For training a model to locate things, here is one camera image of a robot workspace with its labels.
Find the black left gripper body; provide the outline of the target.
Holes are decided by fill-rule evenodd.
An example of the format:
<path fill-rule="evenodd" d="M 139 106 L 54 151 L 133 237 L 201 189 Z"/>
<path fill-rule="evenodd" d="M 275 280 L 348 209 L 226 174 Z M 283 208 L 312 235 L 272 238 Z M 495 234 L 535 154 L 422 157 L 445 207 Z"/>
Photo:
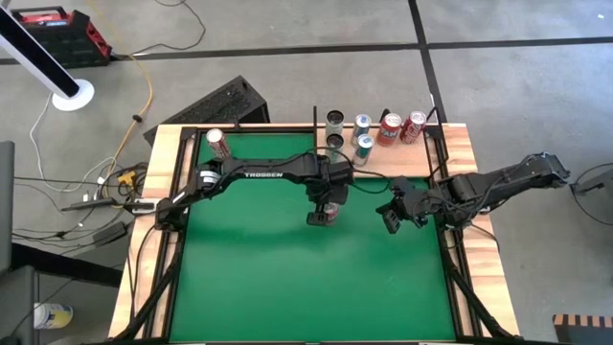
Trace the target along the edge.
<path fill-rule="evenodd" d="M 353 166 L 350 162 L 331 163 L 324 159 L 318 164 L 318 168 L 318 175 L 306 180 L 306 195 L 309 201 L 316 204 L 335 203 L 337 194 L 349 193 L 349 186 L 354 182 Z"/>

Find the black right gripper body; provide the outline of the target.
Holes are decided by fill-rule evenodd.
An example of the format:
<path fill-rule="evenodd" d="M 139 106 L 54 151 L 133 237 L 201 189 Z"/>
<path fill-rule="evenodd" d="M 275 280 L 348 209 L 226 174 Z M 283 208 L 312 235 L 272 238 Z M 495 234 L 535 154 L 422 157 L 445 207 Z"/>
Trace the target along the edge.
<path fill-rule="evenodd" d="M 418 189 L 406 177 L 396 177 L 392 182 L 392 209 L 400 220 L 409 220 L 416 226 L 425 225 L 429 213 L 428 194 Z"/>

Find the white Celsius can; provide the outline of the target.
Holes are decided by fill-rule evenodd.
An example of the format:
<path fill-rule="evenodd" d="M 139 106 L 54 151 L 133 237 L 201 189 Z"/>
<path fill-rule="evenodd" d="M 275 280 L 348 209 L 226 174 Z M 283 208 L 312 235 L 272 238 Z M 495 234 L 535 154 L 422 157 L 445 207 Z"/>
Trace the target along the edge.
<path fill-rule="evenodd" d="M 325 152 L 331 163 L 335 163 L 341 156 L 344 143 L 345 141 L 341 134 L 332 133 L 327 136 Z"/>
<path fill-rule="evenodd" d="M 331 110 L 326 116 L 326 136 L 342 134 L 345 116 L 339 110 Z"/>

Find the blue silver energy drink can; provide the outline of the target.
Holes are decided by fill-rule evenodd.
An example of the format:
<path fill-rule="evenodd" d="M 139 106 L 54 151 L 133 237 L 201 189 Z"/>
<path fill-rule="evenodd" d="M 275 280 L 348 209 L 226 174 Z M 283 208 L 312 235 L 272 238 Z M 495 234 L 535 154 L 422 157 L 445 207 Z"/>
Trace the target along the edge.
<path fill-rule="evenodd" d="M 352 163 L 355 166 L 365 166 L 374 147 L 375 139 L 369 134 L 361 134 L 357 137 Z"/>
<path fill-rule="evenodd" d="M 358 145 L 358 138 L 361 135 L 367 134 L 369 132 L 371 124 L 372 118 L 367 114 L 358 114 L 355 117 L 351 139 L 351 144 L 354 147 Z"/>

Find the red Coca-Cola can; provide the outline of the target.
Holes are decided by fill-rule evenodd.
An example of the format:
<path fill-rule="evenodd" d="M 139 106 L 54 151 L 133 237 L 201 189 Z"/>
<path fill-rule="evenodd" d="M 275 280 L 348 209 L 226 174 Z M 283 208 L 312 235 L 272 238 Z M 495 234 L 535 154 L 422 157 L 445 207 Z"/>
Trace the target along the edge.
<path fill-rule="evenodd" d="M 225 160 L 232 157 L 230 146 L 227 143 L 225 133 L 219 128 L 212 128 L 206 133 L 207 144 L 219 159 Z"/>
<path fill-rule="evenodd" d="M 413 111 L 404 122 L 399 139 L 403 144 L 412 144 L 420 136 L 426 125 L 426 115 Z"/>

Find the wooden shelf board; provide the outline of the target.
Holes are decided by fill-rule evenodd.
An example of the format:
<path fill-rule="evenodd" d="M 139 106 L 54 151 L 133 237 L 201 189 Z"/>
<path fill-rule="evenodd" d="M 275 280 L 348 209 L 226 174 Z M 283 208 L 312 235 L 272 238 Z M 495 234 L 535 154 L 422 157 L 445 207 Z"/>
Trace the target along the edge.
<path fill-rule="evenodd" d="M 326 128 L 324 123 L 317 124 L 316 146 L 322 147 L 327 143 Z M 351 144 L 352 125 L 342 129 L 341 136 L 344 139 L 342 151 L 350 159 L 353 158 L 355 147 Z M 425 142 L 420 138 L 413 144 L 403 144 L 396 140 L 393 145 L 385 147 L 375 142 L 367 163 L 357 167 L 359 170 L 381 173 L 386 176 L 427 177 L 430 174 L 428 155 Z"/>

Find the green table mat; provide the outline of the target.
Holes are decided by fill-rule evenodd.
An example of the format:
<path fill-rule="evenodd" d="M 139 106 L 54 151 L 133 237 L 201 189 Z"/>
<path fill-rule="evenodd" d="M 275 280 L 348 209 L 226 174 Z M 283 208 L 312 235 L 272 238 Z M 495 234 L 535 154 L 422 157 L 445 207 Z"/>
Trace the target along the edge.
<path fill-rule="evenodd" d="M 335 222 L 310 226 L 306 190 L 239 180 L 189 213 L 170 339 L 451 340 L 432 224 L 390 234 L 386 183 L 363 178 Z"/>

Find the grey metal stand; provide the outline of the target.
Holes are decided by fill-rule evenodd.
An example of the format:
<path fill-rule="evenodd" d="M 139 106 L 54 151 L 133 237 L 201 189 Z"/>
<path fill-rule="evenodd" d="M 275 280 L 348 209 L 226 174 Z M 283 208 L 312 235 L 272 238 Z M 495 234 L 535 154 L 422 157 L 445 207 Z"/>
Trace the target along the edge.
<path fill-rule="evenodd" d="M 580 182 L 580 179 L 593 171 L 593 168 L 584 172 L 570 188 L 574 195 L 585 195 L 589 192 L 604 189 L 609 195 L 613 196 L 613 169 L 600 173 L 590 179 Z"/>

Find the black power adapter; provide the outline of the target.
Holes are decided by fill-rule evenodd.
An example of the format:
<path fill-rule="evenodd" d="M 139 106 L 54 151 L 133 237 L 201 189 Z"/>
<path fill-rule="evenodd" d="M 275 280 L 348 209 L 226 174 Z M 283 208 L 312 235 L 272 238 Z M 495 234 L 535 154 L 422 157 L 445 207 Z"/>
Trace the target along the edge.
<path fill-rule="evenodd" d="M 92 244 L 95 247 L 114 242 L 126 235 L 126 224 L 119 221 L 93 236 Z"/>

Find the orange black striped object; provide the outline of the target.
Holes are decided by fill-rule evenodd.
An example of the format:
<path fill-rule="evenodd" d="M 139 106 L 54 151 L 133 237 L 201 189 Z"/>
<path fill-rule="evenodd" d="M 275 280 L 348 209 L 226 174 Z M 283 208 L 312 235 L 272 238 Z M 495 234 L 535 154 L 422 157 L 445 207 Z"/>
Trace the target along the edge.
<path fill-rule="evenodd" d="M 613 316 L 554 314 L 556 338 L 574 345 L 613 345 Z"/>

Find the black power strip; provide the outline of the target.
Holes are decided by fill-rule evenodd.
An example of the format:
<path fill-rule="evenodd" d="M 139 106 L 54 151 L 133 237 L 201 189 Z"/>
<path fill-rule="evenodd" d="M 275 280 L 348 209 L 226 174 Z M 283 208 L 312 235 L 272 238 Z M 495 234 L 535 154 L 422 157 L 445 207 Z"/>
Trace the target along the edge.
<path fill-rule="evenodd" d="M 105 198 L 92 199 L 88 201 L 81 201 L 81 202 L 73 203 L 67 207 L 61 208 L 61 211 L 69 212 L 69 211 L 79 211 L 79 210 L 85 210 L 85 209 L 96 209 L 96 208 L 101 208 L 101 207 L 113 207 L 113 208 L 123 209 L 124 205 L 118 202 L 113 197 L 105 197 Z"/>

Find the white yellow canister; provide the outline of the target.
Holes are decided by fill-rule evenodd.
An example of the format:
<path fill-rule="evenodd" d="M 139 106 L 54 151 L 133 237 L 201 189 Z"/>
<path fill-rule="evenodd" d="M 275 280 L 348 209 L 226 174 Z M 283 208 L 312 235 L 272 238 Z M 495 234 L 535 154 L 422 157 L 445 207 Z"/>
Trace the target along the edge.
<path fill-rule="evenodd" d="M 34 304 L 34 328 L 36 330 L 55 330 L 66 327 L 73 319 L 71 306 L 56 303 Z"/>

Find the red black tool box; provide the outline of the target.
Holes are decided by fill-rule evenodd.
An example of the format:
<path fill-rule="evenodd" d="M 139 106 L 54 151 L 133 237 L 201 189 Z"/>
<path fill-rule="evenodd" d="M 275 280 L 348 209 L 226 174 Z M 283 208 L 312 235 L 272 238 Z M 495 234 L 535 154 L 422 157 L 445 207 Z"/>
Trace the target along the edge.
<path fill-rule="evenodd" d="M 11 15 L 65 69 L 107 66 L 112 47 L 90 17 L 62 6 L 14 9 Z"/>

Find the grey furniture panel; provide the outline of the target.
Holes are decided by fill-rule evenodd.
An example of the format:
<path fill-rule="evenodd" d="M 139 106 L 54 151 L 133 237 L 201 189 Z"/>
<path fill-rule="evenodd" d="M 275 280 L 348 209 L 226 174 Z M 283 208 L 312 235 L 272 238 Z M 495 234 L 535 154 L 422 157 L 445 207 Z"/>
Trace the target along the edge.
<path fill-rule="evenodd" d="M 0 275 L 11 267 L 11 231 L 13 208 L 15 145 L 0 142 Z"/>

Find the dark grey cabinet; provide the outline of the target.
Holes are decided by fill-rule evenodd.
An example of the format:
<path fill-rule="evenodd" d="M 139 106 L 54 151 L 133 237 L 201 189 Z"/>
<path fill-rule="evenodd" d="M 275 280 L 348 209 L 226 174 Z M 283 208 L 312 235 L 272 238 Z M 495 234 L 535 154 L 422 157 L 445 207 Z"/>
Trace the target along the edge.
<path fill-rule="evenodd" d="M 31 266 L 0 275 L 0 345 L 38 345 L 33 312 L 35 283 Z"/>

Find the black white floor-standing pole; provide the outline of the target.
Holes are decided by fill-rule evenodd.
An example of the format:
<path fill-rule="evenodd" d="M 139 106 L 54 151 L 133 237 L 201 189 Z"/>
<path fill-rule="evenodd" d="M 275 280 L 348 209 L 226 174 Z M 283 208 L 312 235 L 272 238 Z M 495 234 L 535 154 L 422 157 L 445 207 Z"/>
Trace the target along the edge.
<path fill-rule="evenodd" d="M 88 80 L 74 79 L 2 6 L 0 47 L 51 91 L 56 109 L 76 111 L 94 98 L 94 85 Z"/>

